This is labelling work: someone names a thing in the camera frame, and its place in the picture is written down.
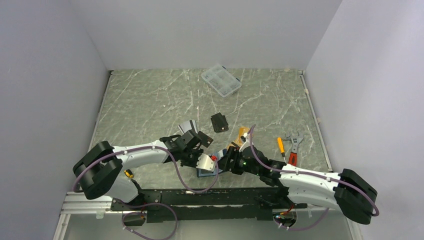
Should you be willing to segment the blue leather card holder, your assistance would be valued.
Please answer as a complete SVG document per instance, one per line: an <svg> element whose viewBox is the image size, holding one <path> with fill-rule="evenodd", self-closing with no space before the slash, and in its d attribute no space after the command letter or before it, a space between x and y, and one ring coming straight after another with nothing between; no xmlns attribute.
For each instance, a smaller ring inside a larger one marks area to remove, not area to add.
<svg viewBox="0 0 424 240"><path fill-rule="evenodd" d="M212 154L202 153L196 164L196 176L198 178L204 178L216 176L221 173L222 170L217 168L217 163L226 153L227 149L221 149Z"/></svg>

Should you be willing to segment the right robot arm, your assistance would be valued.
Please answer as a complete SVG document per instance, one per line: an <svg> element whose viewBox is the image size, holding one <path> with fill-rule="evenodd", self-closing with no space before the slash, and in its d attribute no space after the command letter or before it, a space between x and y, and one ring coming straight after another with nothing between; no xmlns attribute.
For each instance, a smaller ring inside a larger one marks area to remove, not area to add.
<svg viewBox="0 0 424 240"><path fill-rule="evenodd" d="M275 200L282 208L291 204L325 207L362 225L370 224L378 215L374 208L378 192L351 169L341 173L307 170L267 158L255 147L243 151L230 147L217 164L224 172L250 173L266 185L277 187Z"/></svg>

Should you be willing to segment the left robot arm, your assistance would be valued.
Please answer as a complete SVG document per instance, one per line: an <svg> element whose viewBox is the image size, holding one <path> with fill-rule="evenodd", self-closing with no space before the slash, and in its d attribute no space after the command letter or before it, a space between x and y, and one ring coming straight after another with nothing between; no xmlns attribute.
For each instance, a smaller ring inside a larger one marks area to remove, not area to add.
<svg viewBox="0 0 424 240"><path fill-rule="evenodd" d="M108 196L137 210L143 205L144 196L135 180L123 177L124 170L179 161L182 167L213 171L216 163L201 145L201 137L194 130L134 146L99 142L73 166L76 183L72 189L83 192L88 200Z"/></svg>

